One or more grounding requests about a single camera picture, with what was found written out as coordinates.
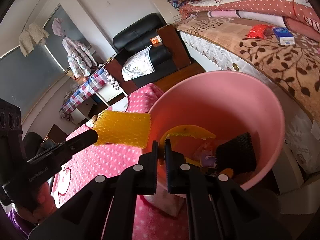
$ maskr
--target yellow scrubbing pad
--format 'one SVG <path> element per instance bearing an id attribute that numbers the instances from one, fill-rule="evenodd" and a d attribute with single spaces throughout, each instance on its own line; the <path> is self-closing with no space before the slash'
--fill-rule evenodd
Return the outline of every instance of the yellow scrubbing pad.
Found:
<path id="1" fill-rule="evenodd" d="M 149 113 L 103 111 L 93 129 L 98 134 L 95 145 L 106 143 L 126 144 L 145 148 L 151 129 Z"/>

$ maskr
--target pink bucket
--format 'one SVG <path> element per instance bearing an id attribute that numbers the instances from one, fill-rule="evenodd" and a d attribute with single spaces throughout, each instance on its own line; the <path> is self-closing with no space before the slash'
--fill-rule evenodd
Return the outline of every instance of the pink bucket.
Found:
<path id="1" fill-rule="evenodd" d="M 145 153 L 151 151 L 153 140 L 159 141 L 177 125 L 201 126 L 214 133 L 217 142 L 250 132 L 258 165 L 255 172 L 243 174 L 238 181 L 244 190 L 271 170 L 284 142 L 284 114 L 277 97 L 261 81 L 244 73 L 212 71 L 190 77 L 164 93 L 150 114 Z M 185 138 L 174 150 L 187 156 L 201 143 L 201 139 Z M 157 180 L 167 188 L 164 165 L 158 166 Z"/>

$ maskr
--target hanging clothes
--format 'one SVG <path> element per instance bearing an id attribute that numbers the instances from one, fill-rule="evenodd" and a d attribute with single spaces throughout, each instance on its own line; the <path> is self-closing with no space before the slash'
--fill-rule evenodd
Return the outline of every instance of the hanging clothes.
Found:
<path id="1" fill-rule="evenodd" d="M 30 34 L 23 30 L 19 36 L 19 46 L 22 54 L 27 57 L 28 54 L 33 51 L 33 44 Z"/>
<path id="2" fill-rule="evenodd" d="M 49 37 L 49 33 L 44 29 L 39 27 L 36 23 L 31 23 L 29 25 L 28 32 L 30 33 L 31 38 L 36 44 L 45 44 L 45 38 Z"/>
<path id="3" fill-rule="evenodd" d="M 68 53 L 68 62 L 76 78 L 81 76 L 81 72 L 85 77 L 89 76 L 92 66 L 98 66 L 88 48 L 79 41 L 65 37 L 62 45 Z"/>
<path id="4" fill-rule="evenodd" d="M 22 54 L 27 57 L 33 51 L 33 44 L 45 44 L 45 38 L 49 33 L 36 23 L 31 23 L 27 30 L 23 30 L 19 36 L 19 46 Z"/>

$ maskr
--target blue box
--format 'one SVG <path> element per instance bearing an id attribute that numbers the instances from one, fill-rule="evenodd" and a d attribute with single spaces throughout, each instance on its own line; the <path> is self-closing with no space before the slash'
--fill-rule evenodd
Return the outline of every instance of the blue box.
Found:
<path id="1" fill-rule="evenodd" d="M 273 32 L 281 45 L 295 44 L 294 36 L 287 28 L 273 28 Z"/>

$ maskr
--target checkered tablecloth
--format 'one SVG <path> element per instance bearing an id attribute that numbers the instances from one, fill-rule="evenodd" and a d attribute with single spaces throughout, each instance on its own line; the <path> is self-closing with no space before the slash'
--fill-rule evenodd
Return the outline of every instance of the checkered tablecloth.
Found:
<path id="1" fill-rule="evenodd" d="M 76 92 L 63 104 L 60 109 L 61 118 L 70 120 L 70 114 L 77 106 L 83 103 L 87 98 L 94 95 L 105 84 L 112 84 L 116 90 L 120 89 L 119 83 L 112 77 L 105 68 L 98 69 L 83 83 Z"/>

